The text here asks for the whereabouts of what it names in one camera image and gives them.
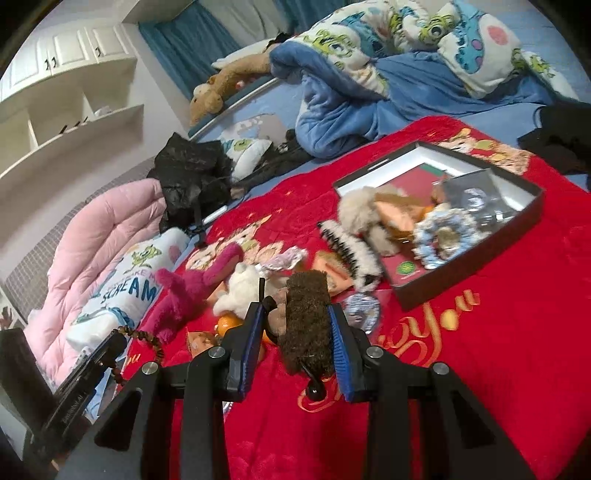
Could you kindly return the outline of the brown fuzzy hair clip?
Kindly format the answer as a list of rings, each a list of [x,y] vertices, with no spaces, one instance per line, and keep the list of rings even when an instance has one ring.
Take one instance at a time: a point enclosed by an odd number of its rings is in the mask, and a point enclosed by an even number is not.
[[[308,270],[290,275],[276,292],[276,302],[270,331],[283,365],[291,375],[307,375],[304,394],[320,402],[327,395],[324,380],[335,372],[327,274]]]

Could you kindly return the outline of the cream plush toy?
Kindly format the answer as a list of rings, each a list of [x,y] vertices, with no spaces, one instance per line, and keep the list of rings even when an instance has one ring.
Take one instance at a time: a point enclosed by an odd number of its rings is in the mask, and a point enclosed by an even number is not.
[[[259,301],[259,270],[256,266],[239,262],[226,283],[226,292],[212,307],[215,316],[232,313],[245,320],[252,302]]]

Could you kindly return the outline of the orange pyramid snack packet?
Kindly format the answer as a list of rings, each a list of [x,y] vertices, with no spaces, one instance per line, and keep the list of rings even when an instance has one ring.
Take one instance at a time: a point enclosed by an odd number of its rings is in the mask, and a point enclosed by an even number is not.
[[[324,272],[327,276],[329,295],[335,296],[353,287],[353,279],[341,258],[332,251],[320,250],[315,253],[312,270]]]

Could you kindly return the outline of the magenta plush bear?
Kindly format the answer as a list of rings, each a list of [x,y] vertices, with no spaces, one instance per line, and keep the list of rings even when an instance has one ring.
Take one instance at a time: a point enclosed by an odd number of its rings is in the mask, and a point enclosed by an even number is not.
[[[207,270],[185,269],[174,273],[159,269],[155,279],[161,287],[160,298],[142,321],[140,330],[169,343],[176,333],[200,310],[217,286],[243,259],[242,246],[228,244]]]

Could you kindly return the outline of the orange mandarin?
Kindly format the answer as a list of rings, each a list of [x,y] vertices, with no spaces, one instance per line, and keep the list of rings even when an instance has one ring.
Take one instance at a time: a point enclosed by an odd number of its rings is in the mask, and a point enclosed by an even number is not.
[[[239,318],[235,314],[228,312],[218,318],[214,330],[219,337],[223,338],[228,330],[242,326],[242,324],[242,318]]]

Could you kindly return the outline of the silver foil packet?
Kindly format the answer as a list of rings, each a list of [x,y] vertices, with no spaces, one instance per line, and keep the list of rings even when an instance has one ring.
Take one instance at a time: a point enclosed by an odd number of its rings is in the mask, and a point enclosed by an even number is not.
[[[354,293],[342,301],[349,326],[370,335],[376,330],[381,317],[380,301],[373,295]]]

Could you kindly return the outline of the black white fuzzy hair claw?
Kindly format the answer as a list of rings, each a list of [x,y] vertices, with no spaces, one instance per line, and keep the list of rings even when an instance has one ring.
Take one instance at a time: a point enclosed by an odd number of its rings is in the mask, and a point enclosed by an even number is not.
[[[318,231],[325,243],[341,257],[348,268],[356,292],[375,291],[381,283],[383,268],[369,245],[346,231],[335,220],[318,222]]]

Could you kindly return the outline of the beige pompom plush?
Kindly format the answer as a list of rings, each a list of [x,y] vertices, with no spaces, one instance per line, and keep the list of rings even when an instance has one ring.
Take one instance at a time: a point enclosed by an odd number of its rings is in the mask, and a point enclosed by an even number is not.
[[[375,206],[377,193],[407,196],[403,189],[392,185],[353,190],[339,199],[339,224],[349,234],[363,236],[379,255],[391,257],[398,254],[400,248],[381,224],[380,215]]]

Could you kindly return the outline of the blue crochet scrunchie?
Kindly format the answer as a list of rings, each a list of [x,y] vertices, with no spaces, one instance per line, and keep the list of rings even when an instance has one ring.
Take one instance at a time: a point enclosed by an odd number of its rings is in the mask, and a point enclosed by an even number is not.
[[[426,270],[435,270],[487,236],[466,209],[437,207],[415,225],[412,251]]]

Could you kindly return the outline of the red embroidered blanket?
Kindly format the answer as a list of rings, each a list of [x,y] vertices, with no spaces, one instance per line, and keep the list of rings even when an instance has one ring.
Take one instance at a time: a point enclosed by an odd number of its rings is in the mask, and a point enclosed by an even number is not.
[[[256,245],[310,253],[325,248],[318,222],[335,215],[336,180],[415,141],[472,134],[446,117],[420,120],[328,165],[284,180],[221,216],[209,241],[236,231]],[[373,340],[420,366],[447,363],[479,397],[540,479],[590,475],[590,196],[526,155],[513,160],[479,136],[478,154],[516,170],[544,192],[538,224],[473,276],[404,311],[379,288],[381,323]],[[346,402],[334,379],[320,402],[307,378],[290,375],[266,349],[245,401],[225,420],[233,479],[359,479],[368,408]]]

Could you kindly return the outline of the black shallow gift box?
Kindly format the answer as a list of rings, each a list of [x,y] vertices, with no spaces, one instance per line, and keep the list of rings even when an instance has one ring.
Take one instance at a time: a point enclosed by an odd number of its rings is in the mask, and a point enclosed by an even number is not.
[[[380,259],[405,310],[467,279],[542,216],[543,190],[473,156],[415,142],[335,181],[341,196],[375,189],[399,251]]]

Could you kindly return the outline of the black puffer jacket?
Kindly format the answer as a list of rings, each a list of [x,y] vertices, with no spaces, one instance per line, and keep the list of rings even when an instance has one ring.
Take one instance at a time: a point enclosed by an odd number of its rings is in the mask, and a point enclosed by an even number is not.
[[[220,141],[172,134],[147,174],[159,182],[166,204],[159,230],[176,227],[190,236],[204,230],[204,218],[230,201],[231,167]]]

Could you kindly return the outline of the pink quilted comforter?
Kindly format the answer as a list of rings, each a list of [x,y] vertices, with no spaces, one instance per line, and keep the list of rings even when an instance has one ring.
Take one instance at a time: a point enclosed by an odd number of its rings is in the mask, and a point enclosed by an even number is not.
[[[43,306],[24,330],[52,384],[60,385],[78,358],[66,341],[70,325],[126,251],[158,233],[165,209],[160,183],[146,178],[101,194],[69,222],[47,273]]]

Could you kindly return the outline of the blue monster print blanket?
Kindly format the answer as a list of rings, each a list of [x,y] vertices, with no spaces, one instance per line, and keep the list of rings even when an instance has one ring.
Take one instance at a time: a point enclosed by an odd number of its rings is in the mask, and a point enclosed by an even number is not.
[[[578,99],[501,20],[464,1],[434,15],[416,1],[349,4],[274,48],[270,71],[284,80],[300,75],[294,131],[318,159],[427,116]]]

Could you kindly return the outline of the black clothing pile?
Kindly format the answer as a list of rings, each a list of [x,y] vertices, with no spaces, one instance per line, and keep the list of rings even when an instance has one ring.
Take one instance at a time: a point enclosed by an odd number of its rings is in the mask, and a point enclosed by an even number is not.
[[[559,103],[538,107],[535,128],[518,138],[521,149],[534,153],[562,175],[586,176],[590,190],[590,105]]]

